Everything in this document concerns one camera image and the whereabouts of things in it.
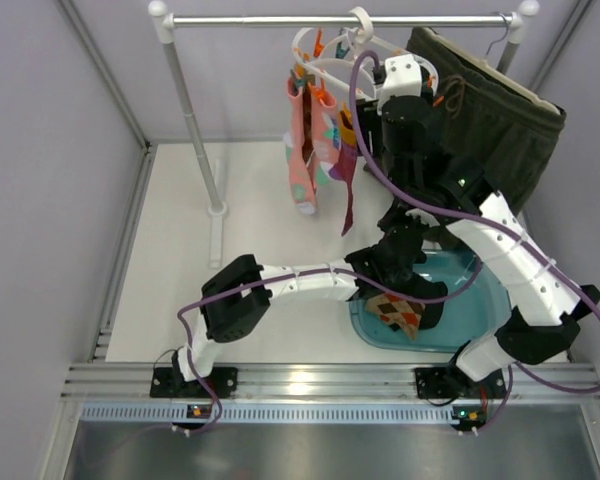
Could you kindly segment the brown argyle sock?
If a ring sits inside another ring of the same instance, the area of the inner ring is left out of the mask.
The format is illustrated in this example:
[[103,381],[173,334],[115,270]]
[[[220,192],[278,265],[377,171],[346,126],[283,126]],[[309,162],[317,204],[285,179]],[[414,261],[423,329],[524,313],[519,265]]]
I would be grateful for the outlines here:
[[415,340],[425,306],[395,295],[380,294],[366,301],[365,310],[377,316],[393,332],[402,332],[410,340]]

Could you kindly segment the maroon purple sock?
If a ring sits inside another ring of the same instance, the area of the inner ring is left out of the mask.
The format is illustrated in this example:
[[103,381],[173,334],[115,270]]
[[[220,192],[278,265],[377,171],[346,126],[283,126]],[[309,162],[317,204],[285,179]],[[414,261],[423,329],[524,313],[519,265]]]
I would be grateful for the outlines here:
[[358,160],[358,147],[351,114],[341,110],[337,119],[341,139],[341,148],[335,168],[336,173],[339,175],[338,179],[345,183],[347,189],[347,207],[341,231],[341,236],[344,237],[350,231],[354,223],[353,180]]

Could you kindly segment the white clip sock hanger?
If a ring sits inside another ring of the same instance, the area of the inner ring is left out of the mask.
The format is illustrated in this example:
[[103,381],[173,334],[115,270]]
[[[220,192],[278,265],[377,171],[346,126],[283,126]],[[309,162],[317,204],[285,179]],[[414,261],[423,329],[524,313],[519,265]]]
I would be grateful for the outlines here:
[[[436,67],[429,60],[377,36],[371,17],[365,9],[355,7],[350,13],[354,16],[356,24],[352,27],[341,28],[335,38],[324,42],[322,40],[322,31],[320,29],[316,31],[316,42],[314,51],[311,54],[304,52],[300,48],[300,43],[313,30],[311,28],[302,28],[298,31],[292,41],[292,54],[296,60],[296,66],[300,68],[301,75],[312,74],[328,85],[348,92],[350,84],[332,75],[329,69],[331,67],[352,69],[360,54],[377,48],[387,54],[387,57],[380,61],[380,66],[391,57],[407,53],[413,54],[422,74],[420,97],[427,94],[432,96],[438,94],[439,74]],[[371,84],[372,93],[367,94],[358,88],[356,90],[357,99],[377,101],[375,86],[378,70],[375,68],[373,59],[365,58],[362,61],[359,73]]]

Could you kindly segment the pink patterned sock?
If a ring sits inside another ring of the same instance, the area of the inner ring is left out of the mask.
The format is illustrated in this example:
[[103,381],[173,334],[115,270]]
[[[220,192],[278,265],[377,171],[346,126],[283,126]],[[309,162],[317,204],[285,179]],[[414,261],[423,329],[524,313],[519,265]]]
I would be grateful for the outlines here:
[[311,140],[313,166],[317,186],[326,185],[332,178],[340,153],[341,138],[336,100],[330,93],[315,93],[311,99]]
[[295,74],[287,80],[286,95],[291,106],[289,131],[283,136],[288,182],[295,207],[304,215],[316,211],[316,191],[305,159],[304,85]]

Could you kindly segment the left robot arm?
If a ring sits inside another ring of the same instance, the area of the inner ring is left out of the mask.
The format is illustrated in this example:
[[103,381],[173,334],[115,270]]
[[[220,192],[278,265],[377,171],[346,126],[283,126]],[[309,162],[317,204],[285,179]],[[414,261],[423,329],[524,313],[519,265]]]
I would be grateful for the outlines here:
[[153,369],[153,398],[226,398],[237,371],[219,367],[221,350],[254,332],[276,305],[315,300],[360,302],[390,327],[418,329],[428,301],[445,295],[443,286],[414,270],[426,260],[427,225],[416,215],[391,212],[380,222],[381,239],[344,258],[311,266],[266,266],[252,254],[232,261],[202,287],[198,301],[177,318],[185,343],[170,352],[167,367]]

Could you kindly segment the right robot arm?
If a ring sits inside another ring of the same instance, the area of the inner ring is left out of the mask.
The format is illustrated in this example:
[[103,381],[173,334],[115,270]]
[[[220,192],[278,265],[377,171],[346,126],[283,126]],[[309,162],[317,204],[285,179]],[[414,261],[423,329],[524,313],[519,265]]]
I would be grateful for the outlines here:
[[482,166],[441,145],[442,112],[430,94],[356,101],[352,125],[371,171],[394,199],[378,222],[387,238],[418,239],[441,226],[470,248],[514,302],[499,328],[465,343],[444,367],[454,397],[517,364],[568,351],[600,291],[570,280],[541,251]]

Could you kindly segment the teal plastic basin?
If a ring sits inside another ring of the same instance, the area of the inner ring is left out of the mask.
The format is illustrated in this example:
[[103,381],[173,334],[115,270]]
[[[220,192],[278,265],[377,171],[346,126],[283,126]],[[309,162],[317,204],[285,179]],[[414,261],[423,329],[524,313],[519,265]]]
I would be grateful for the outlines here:
[[[450,292],[467,283],[476,267],[468,251],[427,250],[427,260],[414,271],[431,282],[443,282]],[[432,307],[441,311],[437,325],[421,329],[415,339],[398,327],[388,326],[366,310],[363,300],[349,304],[354,331],[368,344],[389,350],[455,353],[459,347],[495,329],[508,320],[511,304],[506,289],[483,267],[472,285],[461,295]]]

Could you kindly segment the olive green shorts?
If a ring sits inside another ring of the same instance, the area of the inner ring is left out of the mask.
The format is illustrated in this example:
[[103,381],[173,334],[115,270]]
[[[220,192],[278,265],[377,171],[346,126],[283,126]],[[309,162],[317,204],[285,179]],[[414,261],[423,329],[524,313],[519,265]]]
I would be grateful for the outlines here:
[[414,28],[407,50],[430,61],[448,91],[443,148],[480,162],[511,212],[520,214],[554,152],[566,112],[431,28]]

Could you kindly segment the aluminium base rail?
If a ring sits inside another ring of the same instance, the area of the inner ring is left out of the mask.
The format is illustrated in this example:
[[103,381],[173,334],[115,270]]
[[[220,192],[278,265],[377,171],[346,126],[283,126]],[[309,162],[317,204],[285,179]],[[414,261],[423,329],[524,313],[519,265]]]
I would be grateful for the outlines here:
[[600,422],[600,393],[547,388],[519,369],[504,372],[494,391],[466,397],[422,378],[418,364],[228,366],[201,393],[161,394],[166,382],[149,364],[85,363],[70,367],[61,393],[60,427],[81,421],[202,425],[223,423],[456,424],[472,411],[506,416],[516,407],[571,407]]

